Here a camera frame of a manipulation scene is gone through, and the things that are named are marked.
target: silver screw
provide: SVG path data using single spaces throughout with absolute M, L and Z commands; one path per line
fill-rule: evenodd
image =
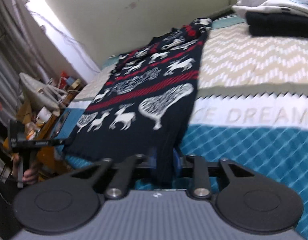
M 194 190 L 194 194 L 198 197 L 206 197 L 209 193 L 210 191 L 208 189 L 202 187 Z
M 110 188 L 106 191 L 106 193 L 110 197 L 119 197 L 122 194 L 121 190 L 118 188 Z

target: red zigzag stripe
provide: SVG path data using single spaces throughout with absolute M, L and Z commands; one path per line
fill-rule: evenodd
M 147 87 L 147 88 L 143 88 L 143 89 L 139 89 L 133 92 L 129 92 L 125 95 L 120 95 L 120 96 L 116 96 L 114 98 L 111 98 L 110 100 L 106 101 L 106 102 L 102 102 L 93 106 L 89 106 L 86 111 L 95 111 L 98 110 L 100 108 L 104 108 L 104 107 L 108 107 L 110 105 L 116 104 L 116 103 L 120 103 L 122 101 L 131 99 L 131 98 L 135 98 L 135 97 L 140 97 L 140 96 L 144 96 L 147 95 L 149 93 L 158 91 L 168 85 L 177 83 L 177 82 L 181 82 L 181 81 L 185 81 L 185 80 L 190 80 L 190 79 L 197 79 L 198 77 L 198 71 L 197 70 L 192 70 L 186 74 L 182 74 L 182 75 L 178 75 L 176 77 L 172 77 L 172 78 L 168 78 L 165 79 L 159 83 L 157 83 L 156 85 L 153 85 L 151 87 Z

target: beige zigzag pattern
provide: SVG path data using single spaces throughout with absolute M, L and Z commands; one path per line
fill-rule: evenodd
M 211 31 L 199 88 L 267 82 L 308 83 L 308 39 L 251 37 L 246 23 Z

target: black folded garment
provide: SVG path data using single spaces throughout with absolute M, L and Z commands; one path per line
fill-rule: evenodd
M 247 12 L 246 21 L 252 36 L 308 38 L 308 18 L 304 16 Z

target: black object on bed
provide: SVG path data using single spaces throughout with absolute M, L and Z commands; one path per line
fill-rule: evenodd
M 199 18 L 161 41 L 122 55 L 71 133 L 64 153 L 89 161 L 154 157 L 158 183 L 169 183 L 173 147 L 186 131 L 211 20 Z

